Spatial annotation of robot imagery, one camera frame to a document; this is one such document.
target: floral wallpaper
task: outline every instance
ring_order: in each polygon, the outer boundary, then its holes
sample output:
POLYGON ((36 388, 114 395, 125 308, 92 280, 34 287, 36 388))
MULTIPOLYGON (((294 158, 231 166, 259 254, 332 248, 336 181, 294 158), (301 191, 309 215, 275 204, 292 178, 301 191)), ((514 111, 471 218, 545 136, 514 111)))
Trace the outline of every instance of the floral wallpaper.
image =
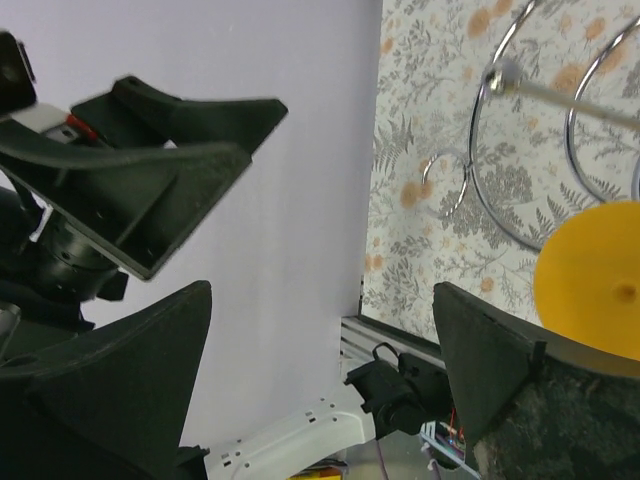
MULTIPOLYGON (((386 0, 380 42, 375 161, 371 183, 363 313, 437 340, 433 285, 452 281, 500 308, 538 322, 535 255, 504 236, 469 188, 460 161, 444 155, 422 185, 431 155, 466 152, 471 109, 496 45, 525 5, 513 0, 386 0)), ((548 0, 507 55, 532 80, 573 93, 616 33, 640 15, 635 0, 548 0)), ((640 35, 622 43, 584 96, 640 117, 640 35)), ((565 112, 519 97, 485 105, 480 177, 502 219, 544 241, 568 217, 595 205, 565 159, 565 112)), ((640 134, 578 116, 578 159, 614 198, 628 198, 640 134)))

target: red wire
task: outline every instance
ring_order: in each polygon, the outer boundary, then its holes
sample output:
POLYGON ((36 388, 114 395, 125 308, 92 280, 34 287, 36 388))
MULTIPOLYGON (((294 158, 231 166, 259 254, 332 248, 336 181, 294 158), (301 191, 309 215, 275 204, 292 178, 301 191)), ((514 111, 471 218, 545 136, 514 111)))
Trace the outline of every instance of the red wire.
POLYGON ((451 410, 451 421, 449 422, 449 438, 453 438, 453 420, 456 418, 456 407, 451 410))

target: white plastic part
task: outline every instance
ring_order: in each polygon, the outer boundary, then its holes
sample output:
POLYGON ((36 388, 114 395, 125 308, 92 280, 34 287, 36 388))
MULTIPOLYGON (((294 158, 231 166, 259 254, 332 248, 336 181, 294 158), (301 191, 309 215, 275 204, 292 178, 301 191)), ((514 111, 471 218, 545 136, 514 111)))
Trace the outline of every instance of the white plastic part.
POLYGON ((257 435, 214 450, 207 471, 215 480, 284 480, 314 463, 376 436, 373 417, 351 385, 341 384, 315 405, 257 435))
POLYGON ((69 114, 47 103, 37 103, 11 114, 11 118, 34 132, 45 132, 65 123, 69 114))

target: black plastic bracket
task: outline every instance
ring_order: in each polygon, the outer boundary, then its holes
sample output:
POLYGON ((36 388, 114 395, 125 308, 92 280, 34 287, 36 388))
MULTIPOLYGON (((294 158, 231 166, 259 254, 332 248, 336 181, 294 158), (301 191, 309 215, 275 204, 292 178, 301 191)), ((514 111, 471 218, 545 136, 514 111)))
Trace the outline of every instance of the black plastic bracket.
POLYGON ((208 449, 196 447, 180 447, 176 458, 176 474, 173 480, 208 480, 204 458, 209 455, 208 449))
POLYGON ((0 168, 144 280, 186 241, 287 113, 277 99, 182 100, 135 77, 72 111, 124 148, 65 145, 9 120, 0 123, 0 168), (178 148, 162 148, 165 140, 178 148))
POLYGON ((398 358, 395 366, 381 360, 377 350, 373 351, 375 360, 349 372, 345 382, 365 400, 362 408, 373 416, 377 439, 396 430, 416 435, 425 422, 446 417, 452 399, 441 369, 408 353, 398 355, 391 348, 398 358))

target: white wall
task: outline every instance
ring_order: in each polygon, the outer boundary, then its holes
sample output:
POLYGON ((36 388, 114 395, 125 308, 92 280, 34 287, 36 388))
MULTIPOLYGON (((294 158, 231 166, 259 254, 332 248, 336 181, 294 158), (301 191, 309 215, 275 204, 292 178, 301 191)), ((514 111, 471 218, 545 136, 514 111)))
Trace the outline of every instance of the white wall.
POLYGON ((129 72, 182 96, 288 105, 158 278, 85 312, 104 324, 212 283, 185 442, 232 440, 325 392, 363 268, 381 1, 3 0, 0 18, 27 44, 41 100, 59 107, 129 72))

